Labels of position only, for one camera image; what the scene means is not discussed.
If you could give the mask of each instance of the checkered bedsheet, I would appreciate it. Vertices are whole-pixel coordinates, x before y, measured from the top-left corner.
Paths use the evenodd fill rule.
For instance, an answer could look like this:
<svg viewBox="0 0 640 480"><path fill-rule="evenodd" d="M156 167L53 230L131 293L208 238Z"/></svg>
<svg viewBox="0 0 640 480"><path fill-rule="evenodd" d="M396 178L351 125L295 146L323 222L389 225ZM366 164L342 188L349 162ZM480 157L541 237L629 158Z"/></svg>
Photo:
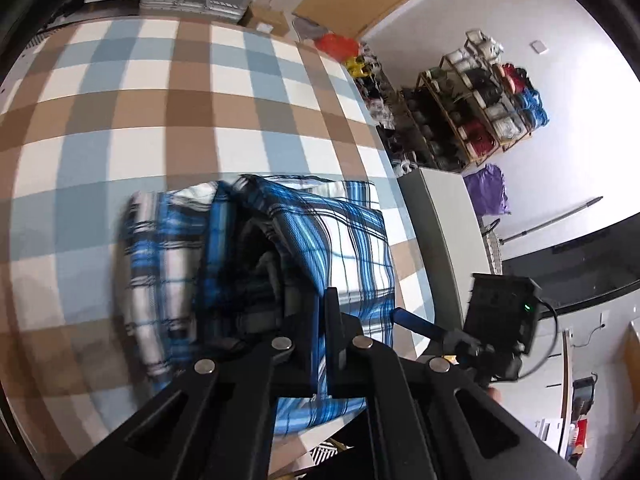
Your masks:
<svg viewBox="0 0 640 480"><path fill-rule="evenodd" d="M396 303L433 320L414 230L340 64L239 27L164 18L62 28L0 86L0 381L47 477L150 395L119 314L135 191L240 173L376 186ZM399 354L424 350L394 328Z"/></svg>

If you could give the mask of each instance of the plaid shirt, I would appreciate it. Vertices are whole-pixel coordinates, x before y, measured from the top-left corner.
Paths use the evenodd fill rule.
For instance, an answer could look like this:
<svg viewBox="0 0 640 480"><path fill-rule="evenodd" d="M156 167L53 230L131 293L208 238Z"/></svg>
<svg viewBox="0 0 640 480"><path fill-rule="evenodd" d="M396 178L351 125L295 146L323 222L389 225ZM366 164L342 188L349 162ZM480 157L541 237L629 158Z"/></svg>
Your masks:
<svg viewBox="0 0 640 480"><path fill-rule="evenodd" d="M334 286L340 309L391 345L394 277L375 186L316 177L242 176L168 193L137 193L126 220L129 333L156 387L199 354L229 352L306 308L311 287ZM326 394L280 399L276 434L364 406Z"/></svg>

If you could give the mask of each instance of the purple cloth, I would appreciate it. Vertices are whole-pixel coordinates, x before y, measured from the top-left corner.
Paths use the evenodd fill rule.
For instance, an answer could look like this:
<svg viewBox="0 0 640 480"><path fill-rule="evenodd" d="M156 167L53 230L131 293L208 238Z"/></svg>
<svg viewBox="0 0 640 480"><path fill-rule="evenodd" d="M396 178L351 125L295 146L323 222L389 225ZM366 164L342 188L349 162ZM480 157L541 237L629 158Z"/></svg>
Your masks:
<svg viewBox="0 0 640 480"><path fill-rule="evenodd" d="M476 216L510 213L504 175L495 164L486 164L482 170L467 175L465 185Z"/></svg>

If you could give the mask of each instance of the black cable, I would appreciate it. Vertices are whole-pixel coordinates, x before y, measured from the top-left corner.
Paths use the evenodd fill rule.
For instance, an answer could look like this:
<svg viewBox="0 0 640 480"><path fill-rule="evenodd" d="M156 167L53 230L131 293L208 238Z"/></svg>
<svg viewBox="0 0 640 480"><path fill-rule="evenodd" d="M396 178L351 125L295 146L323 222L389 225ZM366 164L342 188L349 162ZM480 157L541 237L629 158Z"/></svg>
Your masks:
<svg viewBox="0 0 640 480"><path fill-rule="evenodd" d="M587 339L587 342L584 345L572 345L572 347L574 348L584 348L585 346L588 346L589 343L591 342L591 336L593 336L593 334L596 333L596 330L600 330L601 328L604 328L604 323L601 325L598 325L596 328L594 328L593 330L591 330L591 333L589 334L589 338Z"/></svg>
<svg viewBox="0 0 640 480"><path fill-rule="evenodd" d="M546 306L551 311L551 314L554 317L554 322L556 324L556 332L554 333L554 340L551 342L551 346L549 347L548 352L546 353L546 355L542 359L540 359L540 362L538 364L536 364L526 374L521 375L517 379L498 379L498 380L492 381L492 383L514 383L515 381L519 381L520 379L524 379L525 377L529 377L530 375L532 375L535 372L537 372L538 370L540 370L540 368L542 368L542 365L544 363L546 363L546 360L549 359L549 356L553 353L554 348L556 347L556 343L558 342L558 333L560 332L560 322L558 320L558 313L546 301L540 301L540 303L542 303L544 306Z"/></svg>

